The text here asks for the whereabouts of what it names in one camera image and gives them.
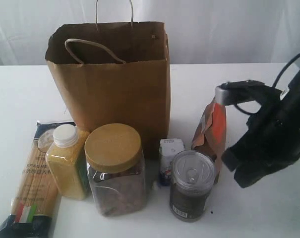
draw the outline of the barcode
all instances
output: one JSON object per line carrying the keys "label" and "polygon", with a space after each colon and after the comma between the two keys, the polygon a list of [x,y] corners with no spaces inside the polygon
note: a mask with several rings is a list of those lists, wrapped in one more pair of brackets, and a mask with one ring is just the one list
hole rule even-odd
{"label": "barcode", "polygon": [[187,218],[187,213],[182,212],[179,209],[177,209],[174,205],[172,205],[173,211],[175,211],[176,214],[180,215],[181,217]]}

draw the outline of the black cable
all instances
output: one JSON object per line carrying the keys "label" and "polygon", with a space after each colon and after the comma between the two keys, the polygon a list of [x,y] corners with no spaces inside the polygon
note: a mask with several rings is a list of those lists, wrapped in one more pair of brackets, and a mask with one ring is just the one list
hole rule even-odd
{"label": "black cable", "polygon": [[239,107],[237,104],[234,104],[234,107],[241,113],[246,114],[248,116],[254,115],[255,113],[250,113]]}
{"label": "black cable", "polygon": [[288,67],[294,63],[298,58],[300,58],[300,53],[297,54],[296,56],[294,56],[284,67],[283,69],[280,71],[280,73],[278,74],[277,78],[274,80],[274,83],[272,84],[272,88],[275,88],[282,76],[282,74],[285,72],[285,70],[288,69]]}

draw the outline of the table surface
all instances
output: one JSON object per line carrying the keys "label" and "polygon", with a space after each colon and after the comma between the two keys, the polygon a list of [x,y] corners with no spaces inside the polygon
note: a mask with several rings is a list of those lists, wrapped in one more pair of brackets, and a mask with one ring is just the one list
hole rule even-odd
{"label": "table surface", "polygon": [[[186,148],[214,88],[226,81],[253,79],[271,85],[283,63],[171,65],[172,107],[169,138]],[[292,65],[278,84],[284,89],[298,71]],[[242,105],[256,111],[256,103]],[[0,224],[10,213],[36,121],[70,119],[46,66],[0,66]],[[227,142],[247,130],[247,116],[227,107]],[[92,196],[62,198],[54,237],[300,237],[300,160],[283,171],[241,189],[223,168],[205,215],[196,223],[176,219],[169,210],[169,188],[150,191],[147,206],[136,213],[104,218]]]}

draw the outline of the white backdrop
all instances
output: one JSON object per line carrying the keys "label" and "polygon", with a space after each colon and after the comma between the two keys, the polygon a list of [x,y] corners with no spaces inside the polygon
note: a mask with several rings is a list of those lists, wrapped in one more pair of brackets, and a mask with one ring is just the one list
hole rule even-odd
{"label": "white backdrop", "polygon": [[[0,0],[0,65],[46,64],[49,36],[94,22],[95,0]],[[133,0],[163,21],[171,63],[286,62],[300,52],[300,0]],[[129,21],[128,0],[99,0],[100,22]]]}

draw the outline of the yellow bottle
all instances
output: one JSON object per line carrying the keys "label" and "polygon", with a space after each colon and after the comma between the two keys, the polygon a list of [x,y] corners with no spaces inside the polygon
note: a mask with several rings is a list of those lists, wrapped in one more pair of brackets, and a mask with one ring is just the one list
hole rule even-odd
{"label": "yellow bottle", "polygon": [[84,199],[88,191],[85,141],[89,132],[71,124],[57,127],[54,142],[46,153],[46,162],[62,196]]}

